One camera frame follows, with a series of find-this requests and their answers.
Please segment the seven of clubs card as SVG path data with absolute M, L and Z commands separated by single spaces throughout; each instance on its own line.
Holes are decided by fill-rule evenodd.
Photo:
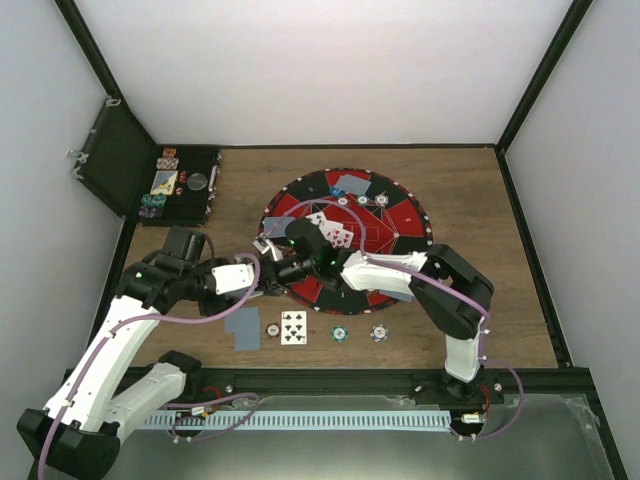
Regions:
M 282 346 L 299 346 L 307 344 L 307 312 L 283 311 L 281 313 Z

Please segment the teal chip stack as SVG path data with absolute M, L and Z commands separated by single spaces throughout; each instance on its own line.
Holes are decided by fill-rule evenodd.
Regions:
M 344 326 L 335 326 L 331 330 L 331 338 L 336 342 L 344 342 L 348 338 L 348 330 Z

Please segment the purple chip stack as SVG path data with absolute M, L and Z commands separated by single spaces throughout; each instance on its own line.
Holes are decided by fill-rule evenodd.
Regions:
M 384 342 L 389 336 L 389 330 L 385 325 L 375 325 L 370 330 L 370 338 L 376 342 Z

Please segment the blue cards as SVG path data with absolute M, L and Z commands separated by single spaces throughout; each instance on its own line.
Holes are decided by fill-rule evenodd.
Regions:
M 388 296 L 390 298 L 396 299 L 398 301 L 403 301 L 407 303 L 410 303 L 413 299 L 413 296 L 411 294 L 406 294 L 403 292 L 380 290 L 379 293 L 382 295 Z

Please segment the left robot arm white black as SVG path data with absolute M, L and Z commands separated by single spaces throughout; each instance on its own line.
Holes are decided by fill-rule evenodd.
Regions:
M 161 323 L 189 324 L 170 316 L 181 301 L 201 308 L 197 324 L 220 320 L 254 293 L 261 262 L 251 253 L 233 262 L 212 256 L 211 238 L 182 227 L 163 246 L 126 268 L 107 315 L 73 372 L 40 409 L 27 409 L 17 430 L 34 457 L 31 478 L 49 468 L 75 479 L 102 479 L 124 441 L 155 411 L 198 408 L 202 366 L 177 351 L 163 354 L 123 392 L 117 390 L 139 348 Z

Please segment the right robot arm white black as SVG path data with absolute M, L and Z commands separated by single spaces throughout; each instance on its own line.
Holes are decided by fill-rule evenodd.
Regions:
M 289 254 L 264 233 L 254 240 L 263 256 L 262 291 L 292 291 L 294 284 L 313 279 L 331 292 L 410 296 L 445 335 L 442 389 L 447 396 L 465 403 L 480 391 L 494 286 L 455 250 L 436 244 L 425 252 L 386 255 L 333 246 L 306 218 L 289 223 L 285 238 Z

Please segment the dealt blue backed card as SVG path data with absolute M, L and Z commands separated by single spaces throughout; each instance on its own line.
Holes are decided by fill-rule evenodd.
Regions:
M 242 317 L 226 317 L 225 318 L 225 332 L 227 334 L 236 335 L 244 331 L 244 319 Z

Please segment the nine of clubs card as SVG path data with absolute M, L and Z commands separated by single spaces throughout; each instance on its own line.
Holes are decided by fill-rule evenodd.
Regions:
M 310 215 L 307 215 L 306 219 L 310 220 L 316 226 L 320 226 L 327 221 L 326 216 L 323 212 L 314 212 Z

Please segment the brown 100 chip stack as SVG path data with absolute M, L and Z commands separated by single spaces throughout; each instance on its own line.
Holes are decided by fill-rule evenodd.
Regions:
M 266 328 L 266 334 L 269 338 L 277 338 L 280 336 L 280 326 L 276 323 L 269 324 Z

